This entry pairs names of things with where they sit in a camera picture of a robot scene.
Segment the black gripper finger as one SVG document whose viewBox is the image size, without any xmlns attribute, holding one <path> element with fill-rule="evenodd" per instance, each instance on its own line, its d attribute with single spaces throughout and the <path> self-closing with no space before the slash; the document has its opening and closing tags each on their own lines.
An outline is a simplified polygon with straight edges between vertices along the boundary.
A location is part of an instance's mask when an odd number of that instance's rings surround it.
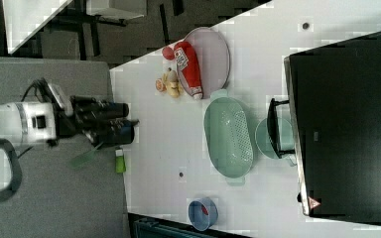
<svg viewBox="0 0 381 238">
<path fill-rule="evenodd" d="M 118 145 L 131 144 L 135 138 L 135 127 L 138 120 L 117 120 L 111 126 L 111 141 Z"/>
<path fill-rule="evenodd" d="M 127 103 L 112 103 L 110 112 L 114 118 L 126 118 L 129 115 L 129 106 Z"/>
</svg>

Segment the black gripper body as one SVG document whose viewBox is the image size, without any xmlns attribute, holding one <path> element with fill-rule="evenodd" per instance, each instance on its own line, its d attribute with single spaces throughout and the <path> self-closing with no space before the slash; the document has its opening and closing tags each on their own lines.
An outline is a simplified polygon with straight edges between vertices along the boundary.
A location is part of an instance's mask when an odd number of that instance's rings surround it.
<svg viewBox="0 0 381 238">
<path fill-rule="evenodd" d="M 66 96 L 56 84 L 48 85 L 48 99 L 53 104 L 56 141 L 85 135 L 93 146 L 105 123 L 113 118 L 113 103 L 87 96 Z"/>
</svg>

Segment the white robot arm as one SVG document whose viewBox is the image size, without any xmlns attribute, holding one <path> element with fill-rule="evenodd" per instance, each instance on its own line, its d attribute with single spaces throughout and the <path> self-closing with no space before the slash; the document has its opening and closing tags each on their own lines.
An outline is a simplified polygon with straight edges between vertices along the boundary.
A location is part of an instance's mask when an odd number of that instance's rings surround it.
<svg viewBox="0 0 381 238">
<path fill-rule="evenodd" d="M 128 145 L 134 141 L 137 119 L 128 117 L 129 105 L 87 96 L 66 96 L 44 79 L 28 90 L 34 101 L 0 104 L 0 140 L 15 147 L 56 146 L 60 140 L 85 136 L 94 147 Z"/>
</svg>

